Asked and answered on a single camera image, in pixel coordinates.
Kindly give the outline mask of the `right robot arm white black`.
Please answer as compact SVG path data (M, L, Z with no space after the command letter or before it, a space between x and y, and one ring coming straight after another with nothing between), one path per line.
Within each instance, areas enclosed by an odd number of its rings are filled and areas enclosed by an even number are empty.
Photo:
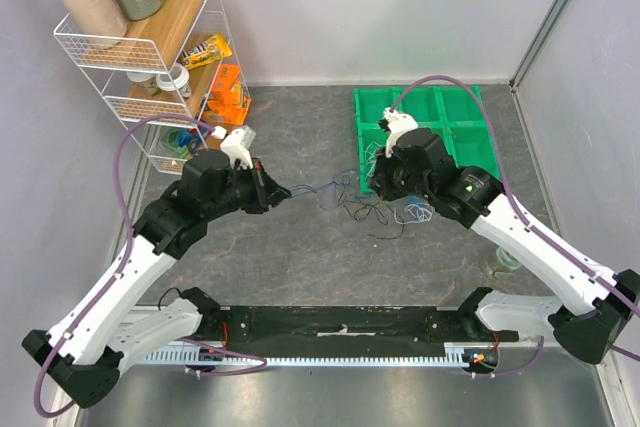
M385 200L423 197L442 217L506 250L550 290L547 297L486 290L458 315L467 339L491 331L552 336L573 357L600 363L638 311L639 275L587 259L508 195L481 167L459 167L426 128L391 132L370 180Z

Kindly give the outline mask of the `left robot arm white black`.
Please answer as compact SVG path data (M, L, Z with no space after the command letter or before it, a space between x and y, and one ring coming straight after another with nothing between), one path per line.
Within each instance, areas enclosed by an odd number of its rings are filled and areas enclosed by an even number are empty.
M203 239L210 222L236 211L263 214L290 198L257 158L248 167L220 150L190 159L181 177L149 203L132 236L90 292L49 330L32 330L24 350L40 365L36 383L50 377L73 405L100 402L135 363L164 345L219 329L219 303L197 287L127 328L121 322L148 288Z

